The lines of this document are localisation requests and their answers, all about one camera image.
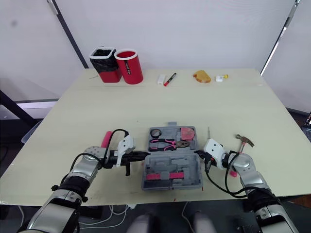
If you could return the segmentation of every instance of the tape measure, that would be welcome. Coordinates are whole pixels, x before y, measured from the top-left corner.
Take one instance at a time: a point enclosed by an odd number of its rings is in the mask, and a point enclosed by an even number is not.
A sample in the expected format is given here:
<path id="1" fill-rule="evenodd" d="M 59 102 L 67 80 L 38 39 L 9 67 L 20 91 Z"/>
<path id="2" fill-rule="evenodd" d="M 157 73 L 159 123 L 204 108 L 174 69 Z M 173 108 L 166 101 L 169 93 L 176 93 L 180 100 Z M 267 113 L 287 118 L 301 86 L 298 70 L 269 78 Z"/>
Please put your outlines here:
<path id="1" fill-rule="evenodd" d="M 159 138 L 162 135 L 162 132 L 159 129 L 153 129 L 150 131 L 150 135 L 152 138 Z"/>

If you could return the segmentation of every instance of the pink hammer handle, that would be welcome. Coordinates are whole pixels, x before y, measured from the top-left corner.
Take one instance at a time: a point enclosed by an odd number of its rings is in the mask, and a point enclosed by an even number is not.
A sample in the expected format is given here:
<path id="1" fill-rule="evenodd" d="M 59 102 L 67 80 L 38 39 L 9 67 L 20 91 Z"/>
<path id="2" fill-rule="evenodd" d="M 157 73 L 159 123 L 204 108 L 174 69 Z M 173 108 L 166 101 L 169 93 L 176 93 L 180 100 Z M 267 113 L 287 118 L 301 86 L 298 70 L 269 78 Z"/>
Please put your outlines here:
<path id="1" fill-rule="evenodd" d="M 110 139 L 111 135 L 112 135 L 112 131 L 107 131 L 106 132 L 106 135 L 105 135 L 105 137 L 104 137 L 104 139 L 102 141 L 101 147 L 106 148 L 108 146 L 108 142 L 109 142 L 109 139 Z"/>

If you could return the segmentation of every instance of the small white object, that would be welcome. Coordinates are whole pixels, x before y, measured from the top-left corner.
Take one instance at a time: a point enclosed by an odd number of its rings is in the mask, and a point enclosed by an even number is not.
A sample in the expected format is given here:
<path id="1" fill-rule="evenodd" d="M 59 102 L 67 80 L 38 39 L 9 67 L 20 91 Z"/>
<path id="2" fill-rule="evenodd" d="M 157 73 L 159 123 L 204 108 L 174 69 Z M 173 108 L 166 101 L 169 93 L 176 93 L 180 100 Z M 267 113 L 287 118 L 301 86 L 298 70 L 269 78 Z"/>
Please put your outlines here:
<path id="1" fill-rule="evenodd" d="M 222 76 L 222 75 L 217 75 L 217 76 L 215 77 L 215 81 L 216 81 L 216 82 L 222 82 L 222 81 L 223 81 L 223 76 Z"/>
<path id="2" fill-rule="evenodd" d="M 131 210 L 134 210 L 137 204 L 127 204 L 128 207 L 130 207 Z"/>
<path id="3" fill-rule="evenodd" d="M 160 74 L 159 78 L 157 79 L 157 84 L 163 85 L 165 78 L 166 74 Z"/>
<path id="4" fill-rule="evenodd" d="M 222 160 L 225 156 L 225 151 L 222 145 L 220 145 L 214 139 L 210 138 L 207 140 L 203 150 L 208 152 L 215 159 L 218 168 L 221 170 L 224 168 Z"/>

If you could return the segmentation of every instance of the red bin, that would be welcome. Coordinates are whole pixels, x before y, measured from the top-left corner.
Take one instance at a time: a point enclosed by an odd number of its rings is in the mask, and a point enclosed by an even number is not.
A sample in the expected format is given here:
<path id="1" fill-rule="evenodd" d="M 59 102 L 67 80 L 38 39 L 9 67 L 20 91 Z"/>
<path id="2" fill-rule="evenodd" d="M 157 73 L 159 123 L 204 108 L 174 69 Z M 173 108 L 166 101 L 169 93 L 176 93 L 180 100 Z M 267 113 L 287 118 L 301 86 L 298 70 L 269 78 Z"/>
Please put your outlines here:
<path id="1" fill-rule="evenodd" d="M 126 83 L 138 84 L 143 80 L 136 50 L 118 50 L 115 52 L 114 56 Z"/>

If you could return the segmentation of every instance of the black cable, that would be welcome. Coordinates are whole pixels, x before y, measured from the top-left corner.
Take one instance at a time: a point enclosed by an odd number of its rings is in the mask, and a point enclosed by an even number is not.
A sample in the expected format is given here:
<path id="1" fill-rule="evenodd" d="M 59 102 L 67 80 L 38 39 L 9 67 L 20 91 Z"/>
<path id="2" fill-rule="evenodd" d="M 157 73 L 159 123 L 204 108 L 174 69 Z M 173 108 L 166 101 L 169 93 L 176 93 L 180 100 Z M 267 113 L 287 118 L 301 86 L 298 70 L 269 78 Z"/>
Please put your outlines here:
<path id="1" fill-rule="evenodd" d="M 7 147 L 7 146 L 2 146 L 2 148 L 5 148 L 6 150 L 5 150 L 5 153 L 2 156 L 2 158 L 0 158 L 0 162 L 6 157 L 6 155 L 8 154 L 8 151 L 9 151 L 9 147 Z"/>
<path id="2" fill-rule="evenodd" d="M 233 163 L 233 161 L 236 159 L 236 157 L 237 157 L 238 155 L 239 155 L 239 154 L 236 154 L 236 155 L 233 157 L 233 159 L 230 161 L 230 163 L 229 163 L 229 165 L 228 165 L 228 167 L 227 167 L 227 171 L 228 171 L 228 168 L 231 166 L 231 164 Z M 254 187 L 254 186 L 248 186 L 248 187 L 245 187 L 245 188 L 240 189 L 240 190 L 237 191 L 237 192 L 231 192 L 230 190 L 226 190 L 226 189 L 224 189 L 224 188 L 221 188 L 221 187 L 220 187 L 219 185 L 217 185 L 217 184 L 212 180 L 212 178 L 209 176 L 209 174 L 208 174 L 209 169 L 207 168 L 207 162 L 205 163 L 205 168 L 206 168 L 206 169 L 205 169 L 205 173 L 206 173 L 206 176 L 207 176 L 207 178 L 209 179 L 209 181 L 210 181 L 214 186 L 216 186 L 218 189 L 222 190 L 222 191 L 225 192 L 225 193 L 228 193 L 228 194 L 232 195 L 232 196 L 235 197 L 235 198 L 246 198 L 247 195 L 236 196 L 236 194 L 240 194 L 241 192 L 244 192 L 244 191 L 246 191 L 246 190 L 257 190 L 257 191 L 260 191 L 260 192 L 263 192 L 263 193 L 269 195 L 269 196 L 272 197 L 272 198 L 277 199 L 276 196 L 275 196 L 274 194 L 272 194 L 269 190 L 266 190 L 265 188 L 258 188 L 258 187 Z"/>
<path id="3" fill-rule="evenodd" d="M 98 157 L 96 157 L 95 155 L 92 155 L 92 154 L 89 154 L 89 153 L 81 153 L 81 154 L 78 154 L 77 157 L 75 157 L 75 159 L 73 160 L 72 165 L 71 165 L 71 167 L 70 167 L 70 171 L 73 169 L 73 167 L 74 167 L 74 165 L 75 165 L 77 159 L 78 159 L 80 156 L 83 156 L 83 155 L 87 155 L 87 156 L 89 156 L 89 157 L 92 157 L 92 158 L 96 159 L 96 160 L 99 162 L 99 164 L 101 165 L 100 168 L 103 167 L 102 161 L 101 161 Z"/>
<path id="4" fill-rule="evenodd" d="M 231 159 L 230 163 L 228 164 L 228 167 L 225 171 L 225 188 L 226 190 L 228 191 L 228 193 L 233 196 L 234 198 L 246 198 L 247 195 L 243 195 L 243 196 L 236 196 L 234 194 L 231 193 L 231 191 L 229 190 L 229 187 L 228 187 L 228 173 L 229 173 L 229 170 L 230 170 L 230 167 L 233 163 L 233 161 L 239 156 L 239 153 L 237 153 L 235 156 L 233 156 L 233 158 Z"/>
<path id="5" fill-rule="evenodd" d="M 61 180 L 61 182 L 60 182 L 60 185 L 62 185 L 62 183 L 65 181 L 65 179 L 67 178 L 67 176 L 68 176 L 68 174 L 67 175 L 65 175 L 63 178 L 62 178 L 62 180 Z"/>
<path id="6" fill-rule="evenodd" d="M 79 221 L 77 221 L 76 233 L 80 233 L 80 224 L 79 224 Z"/>
<path id="7" fill-rule="evenodd" d="M 126 131 L 126 130 L 123 130 L 123 129 L 116 129 L 112 132 L 110 138 L 109 138 L 109 141 L 108 141 L 108 144 L 107 144 L 107 147 L 106 147 L 106 151 L 105 151 L 105 154 L 104 154 L 104 158 L 103 158 L 103 164 L 105 164 L 106 162 L 106 158 L 107 158 L 107 153 L 108 153 L 108 148 L 109 148 L 109 145 L 110 145 L 110 142 L 111 142 L 111 139 L 112 139 L 112 136 L 115 132 L 117 131 L 123 131 L 124 132 L 124 137 L 126 137 L 127 135 L 129 135 L 129 132 Z"/>

